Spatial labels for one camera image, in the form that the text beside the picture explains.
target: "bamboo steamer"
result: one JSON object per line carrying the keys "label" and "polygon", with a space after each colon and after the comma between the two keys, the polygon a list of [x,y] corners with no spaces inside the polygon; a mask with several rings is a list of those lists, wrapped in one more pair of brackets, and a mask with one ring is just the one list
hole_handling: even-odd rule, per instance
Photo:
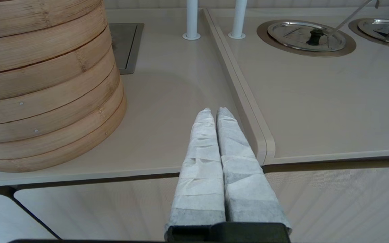
{"label": "bamboo steamer", "polygon": [[111,48],[111,42],[107,27],[98,37],[75,51],[31,66],[0,72],[0,100],[49,88],[86,72],[103,58]]}
{"label": "bamboo steamer", "polygon": [[103,4],[75,20],[39,31],[0,38],[0,71],[42,62],[72,51],[107,26]]}
{"label": "bamboo steamer", "polygon": [[[110,81],[119,83],[119,70],[113,69]],[[122,101],[123,89],[119,88],[101,106],[81,120],[56,131],[33,138],[0,143],[0,160],[30,157],[66,146],[99,128],[116,111]]]}
{"label": "bamboo steamer", "polygon": [[[7,12],[14,4],[41,12]],[[127,109],[102,0],[1,6],[13,23],[0,17],[0,171],[44,169],[97,146]]]}
{"label": "bamboo steamer", "polygon": [[0,123],[22,120],[70,103],[97,87],[115,63],[112,50],[97,65],[71,80],[30,94],[0,100]]}
{"label": "bamboo steamer", "polygon": [[100,0],[0,1],[0,37],[52,27],[81,17]]}
{"label": "bamboo steamer", "polygon": [[99,86],[65,106],[27,119],[0,123],[0,143],[37,137],[75,123],[109,99],[118,84],[118,74],[113,71]]}
{"label": "bamboo steamer", "polygon": [[0,160],[0,171],[29,172],[59,165],[67,162],[68,160],[72,160],[99,145],[112,132],[114,132],[123,119],[126,109],[127,99],[124,95],[116,112],[109,118],[109,120],[90,134],[70,143],[69,145],[44,154],[14,160]]}

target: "cabinet door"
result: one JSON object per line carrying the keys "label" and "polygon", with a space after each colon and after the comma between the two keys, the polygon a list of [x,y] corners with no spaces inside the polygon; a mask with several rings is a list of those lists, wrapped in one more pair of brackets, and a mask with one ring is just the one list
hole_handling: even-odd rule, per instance
{"label": "cabinet door", "polygon": [[291,241],[389,242],[389,168],[267,174]]}
{"label": "cabinet door", "polygon": [[16,239],[55,240],[55,237],[10,198],[0,195],[0,243]]}
{"label": "cabinet door", "polygon": [[15,198],[63,239],[164,240],[178,178],[23,189]]}

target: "white pipe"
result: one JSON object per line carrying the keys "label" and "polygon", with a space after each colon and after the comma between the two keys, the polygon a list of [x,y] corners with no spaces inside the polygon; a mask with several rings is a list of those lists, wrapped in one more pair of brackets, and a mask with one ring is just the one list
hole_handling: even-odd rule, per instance
{"label": "white pipe", "polygon": [[198,34],[198,0],[187,0],[187,33],[182,37],[186,40],[197,40]]}
{"label": "white pipe", "polygon": [[245,34],[242,32],[244,26],[245,8],[247,7],[247,0],[236,0],[235,3],[235,17],[233,18],[233,29],[228,34],[232,39],[244,39]]}

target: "lid knob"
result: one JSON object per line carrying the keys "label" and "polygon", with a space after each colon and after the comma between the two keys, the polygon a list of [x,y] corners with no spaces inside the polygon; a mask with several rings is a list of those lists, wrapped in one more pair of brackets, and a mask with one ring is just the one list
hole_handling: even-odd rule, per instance
{"label": "lid knob", "polygon": [[319,46],[320,38],[325,35],[321,29],[313,29],[310,34],[310,39],[306,42],[310,46]]}

